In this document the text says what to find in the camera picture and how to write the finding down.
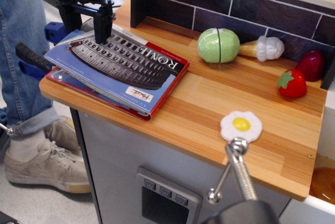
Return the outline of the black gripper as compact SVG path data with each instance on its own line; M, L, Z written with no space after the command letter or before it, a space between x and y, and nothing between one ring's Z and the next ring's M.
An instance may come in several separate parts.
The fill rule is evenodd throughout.
M111 35L113 0L57 0L62 21L68 33L82 26L81 14L93 16L95 41L103 43Z

